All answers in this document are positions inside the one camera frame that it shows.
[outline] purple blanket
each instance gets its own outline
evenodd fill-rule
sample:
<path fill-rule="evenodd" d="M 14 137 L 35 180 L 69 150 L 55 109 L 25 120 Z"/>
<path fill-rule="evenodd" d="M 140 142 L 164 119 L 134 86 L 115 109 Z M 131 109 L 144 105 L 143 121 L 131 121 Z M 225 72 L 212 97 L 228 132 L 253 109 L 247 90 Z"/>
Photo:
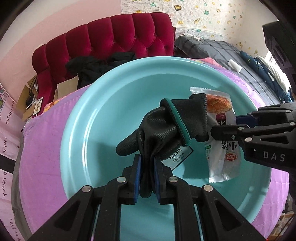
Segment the purple blanket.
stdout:
<path fill-rule="evenodd" d="M 256 107 L 264 106 L 258 94 L 243 80 L 225 69 L 218 71 L 235 82 Z M 87 88 L 70 94 L 25 126 L 19 183 L 23 211 L 32 233 L 67 201 L 59 168 L 61 139 L 71 110 Z M 276 225 L 287 199 L 288 189 L 288 174 L 273 169 L 264 204 L 253 222 L 253 226 L 264 237 L 268 237 Z"/>

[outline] snack package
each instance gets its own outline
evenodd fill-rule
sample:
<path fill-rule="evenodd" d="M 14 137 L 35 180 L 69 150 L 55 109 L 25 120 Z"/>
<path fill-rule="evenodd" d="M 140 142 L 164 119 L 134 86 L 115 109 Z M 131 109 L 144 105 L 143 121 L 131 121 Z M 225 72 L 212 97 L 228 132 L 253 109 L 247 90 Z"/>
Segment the snack package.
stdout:
<path fill-rule="evenodd" d="M 209 140 L 204 142 L 209 166 L 209 183 L 227 181 L 239 175 L 241 155 L 236 141 L 217 141 L 211 136 L 215 125 L 236 125 L 229 94 L 221 91 L 190 88 L 191 94 L 207 95 L 207 127 Z"/>

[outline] black speaker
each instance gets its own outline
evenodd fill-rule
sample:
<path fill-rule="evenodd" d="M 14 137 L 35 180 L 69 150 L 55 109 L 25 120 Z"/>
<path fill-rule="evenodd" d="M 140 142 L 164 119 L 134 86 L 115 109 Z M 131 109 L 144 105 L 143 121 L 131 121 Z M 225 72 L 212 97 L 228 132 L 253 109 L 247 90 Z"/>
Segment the black speaker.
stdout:
<path fill-rule="evenodd" d="M 296 94 L 296 39 L 280 21 L 263 25 L 265 44 L 276 63 L 287 75 L 292 91 Z"/>

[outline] pink wall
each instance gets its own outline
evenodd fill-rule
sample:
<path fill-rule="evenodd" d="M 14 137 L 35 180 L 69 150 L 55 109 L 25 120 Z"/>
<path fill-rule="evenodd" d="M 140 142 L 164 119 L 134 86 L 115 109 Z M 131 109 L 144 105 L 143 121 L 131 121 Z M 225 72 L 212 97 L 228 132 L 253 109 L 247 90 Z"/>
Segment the pink wall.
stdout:
<path fill-rule="evenodd" d="M 40 44 L 79 25 L 120 13 L 120 0 L 81 0 L 45 18 L 1 60 L 0 83 L 17 101 L 24 85 L 36 74 L 32 67 L 32 54 Z"/>

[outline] red velvet headboard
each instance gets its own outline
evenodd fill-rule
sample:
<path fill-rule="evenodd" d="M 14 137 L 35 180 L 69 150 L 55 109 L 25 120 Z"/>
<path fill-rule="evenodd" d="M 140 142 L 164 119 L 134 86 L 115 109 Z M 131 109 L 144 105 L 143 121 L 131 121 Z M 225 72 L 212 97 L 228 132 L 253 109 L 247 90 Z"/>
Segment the red velvet headboard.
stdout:
<path fill-rule="evenodd" d="M 53 100 L 56 84 L 72 76 L 65 64 L 77 56 L 107 59 L 114 52 L 135 52 L 137 58 L 172 56 L 174 33 L 166 13 L 136 13 L 102 18 L 76 27 L 35 50 L 38 98 L 44 106 Z"/>

